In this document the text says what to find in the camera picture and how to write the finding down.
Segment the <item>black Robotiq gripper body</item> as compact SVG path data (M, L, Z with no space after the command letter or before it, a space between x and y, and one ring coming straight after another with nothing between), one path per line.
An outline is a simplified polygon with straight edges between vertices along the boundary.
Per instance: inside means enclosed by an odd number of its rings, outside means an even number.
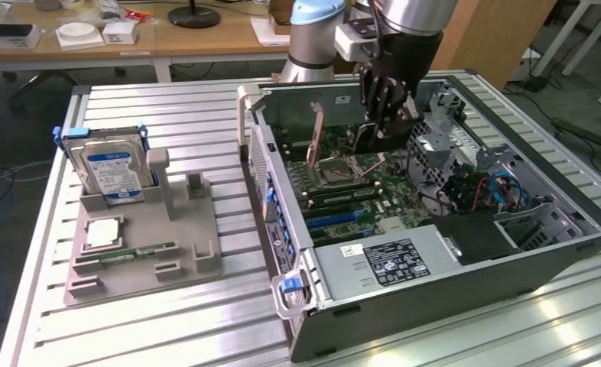
M406 90L417 90L433 64L443 39L443 32L431 35L385 34L382 56L370 61L373 81L375 77L393 78L406 83Z

